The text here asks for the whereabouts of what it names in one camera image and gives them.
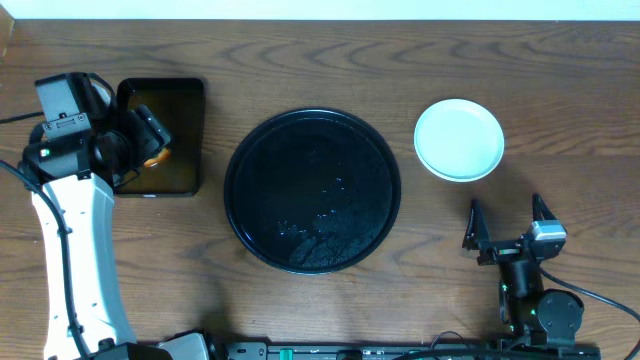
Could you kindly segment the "pale green plate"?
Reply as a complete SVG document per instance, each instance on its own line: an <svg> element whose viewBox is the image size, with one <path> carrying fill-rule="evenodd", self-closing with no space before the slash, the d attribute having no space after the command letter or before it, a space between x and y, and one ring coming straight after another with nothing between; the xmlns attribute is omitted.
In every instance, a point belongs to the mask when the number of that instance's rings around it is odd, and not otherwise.
<svg viewBox="0 0 640 360"><path fill-rule="evenodd" d="M413 143L427 170L458 183L489 175L505 152L505 136L497 118L466 99L445 99L430 105L417 120Z"/></svg>

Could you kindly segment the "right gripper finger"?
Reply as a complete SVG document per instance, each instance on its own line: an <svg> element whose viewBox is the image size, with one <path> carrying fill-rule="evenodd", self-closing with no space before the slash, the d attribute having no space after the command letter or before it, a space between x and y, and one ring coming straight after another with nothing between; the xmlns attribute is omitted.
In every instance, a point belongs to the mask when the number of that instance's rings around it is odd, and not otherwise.
<svg viewBox="0 0 640 360"><path fill-rule="evenodd" d="M462 247L466 250L481 250L490 241L489 229L480 202L477 199L473 199Z"/></svg>
<svg viewBox="0 0 640 360"><path fill-rule="evenodd" d="M539 193L532 195L532 218L534 221L556 220Z"/></svg>

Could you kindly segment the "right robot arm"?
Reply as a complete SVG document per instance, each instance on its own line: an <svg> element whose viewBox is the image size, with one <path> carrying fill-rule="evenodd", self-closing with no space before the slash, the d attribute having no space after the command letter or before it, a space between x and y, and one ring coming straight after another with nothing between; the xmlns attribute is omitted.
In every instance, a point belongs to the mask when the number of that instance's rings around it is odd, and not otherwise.
<svg viewBox="0 0 640 360"><path fill-rule="evenodd" d="M575 346L584 304L571 292L547 289L541 263L557 257L567 231L541 196L532 196L532 222L512 240L493 240L480 203L472 200L462 247L478 253L480 266L499 267L500 319L512 337L500 342L504 350L537 348L558 352Z"/></svg>

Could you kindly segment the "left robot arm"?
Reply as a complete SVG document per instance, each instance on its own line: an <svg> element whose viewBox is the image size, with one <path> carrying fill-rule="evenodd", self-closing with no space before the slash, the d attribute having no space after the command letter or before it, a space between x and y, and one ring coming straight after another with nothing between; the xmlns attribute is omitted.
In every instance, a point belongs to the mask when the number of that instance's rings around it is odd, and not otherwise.
<svg viewBox="0 0 640 360"><path fill-rule="evenodd" d="M49 296L46 359L208 359L198 331L157 345L141 343L121 299L112 241L113 181L100 177L109 160L79 113L36 127L23 151L21 174L32 192L44 238Z"/></svg>

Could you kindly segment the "orange green scrub sponge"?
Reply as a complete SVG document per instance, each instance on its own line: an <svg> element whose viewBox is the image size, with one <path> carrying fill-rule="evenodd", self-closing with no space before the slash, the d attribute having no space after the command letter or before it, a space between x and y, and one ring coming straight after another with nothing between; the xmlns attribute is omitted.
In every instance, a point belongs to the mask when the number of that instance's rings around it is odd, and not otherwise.
<svg viewBox="0 0 640 360"><path fill-rule="evenodd" d="M167 160L170 156L171 156L171 151L167 147L164 147L154 157L146 160L144 162L144 167L152 168L154 166L157 166L158 164Z"/></svg>

